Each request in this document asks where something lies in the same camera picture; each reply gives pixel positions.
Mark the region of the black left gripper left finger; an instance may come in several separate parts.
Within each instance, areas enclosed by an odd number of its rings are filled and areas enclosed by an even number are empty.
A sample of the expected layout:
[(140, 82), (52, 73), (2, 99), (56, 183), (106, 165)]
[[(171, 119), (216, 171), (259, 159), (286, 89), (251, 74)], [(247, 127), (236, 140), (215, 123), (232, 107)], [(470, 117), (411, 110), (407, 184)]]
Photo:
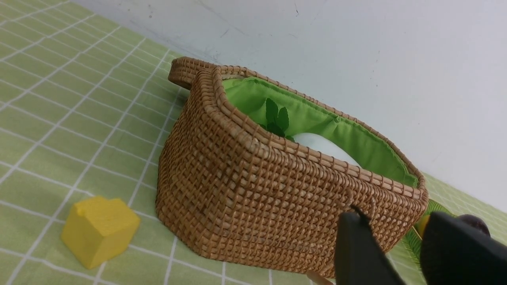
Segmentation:
[(334, 270), (337, 285), (403, 285), (404, 280), (378, 245), (370, 219), (351, 205), (337, 222)]

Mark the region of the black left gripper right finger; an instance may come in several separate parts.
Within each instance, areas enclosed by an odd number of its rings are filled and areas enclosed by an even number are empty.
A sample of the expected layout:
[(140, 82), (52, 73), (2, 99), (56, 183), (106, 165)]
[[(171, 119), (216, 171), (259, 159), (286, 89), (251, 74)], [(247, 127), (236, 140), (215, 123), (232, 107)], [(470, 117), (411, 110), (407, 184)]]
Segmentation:
[(462, 220), (436, 211), (425, 227), (420, 267), (428, 285), (505, 285), (507, 249)]

